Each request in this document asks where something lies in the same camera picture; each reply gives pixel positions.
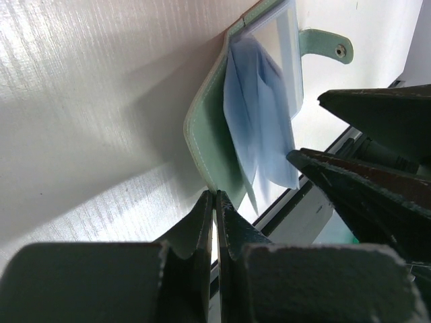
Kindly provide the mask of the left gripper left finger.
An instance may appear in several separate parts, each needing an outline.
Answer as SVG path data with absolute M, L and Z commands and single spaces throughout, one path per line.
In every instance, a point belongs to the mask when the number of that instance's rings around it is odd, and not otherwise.
M 154 242 L 24 246 L 1 277 L 2 322 L 206 322 L 213 195 Z

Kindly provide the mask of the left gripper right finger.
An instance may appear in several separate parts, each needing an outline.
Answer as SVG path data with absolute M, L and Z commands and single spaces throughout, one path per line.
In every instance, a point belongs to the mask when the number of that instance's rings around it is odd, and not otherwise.
M 275 244 L 218 191 L 223 322 L 423 322 L 405 261 L 379 244 Z

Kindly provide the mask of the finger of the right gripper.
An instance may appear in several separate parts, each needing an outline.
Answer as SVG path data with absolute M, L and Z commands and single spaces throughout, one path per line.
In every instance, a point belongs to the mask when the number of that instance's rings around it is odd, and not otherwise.
M 430 165 L 430 85 L 333 89 L 319 105 L 409 161 Z
M 288 161 L 317 186 L 362 243 L 430 264 L 430 179 L 310 149 Z

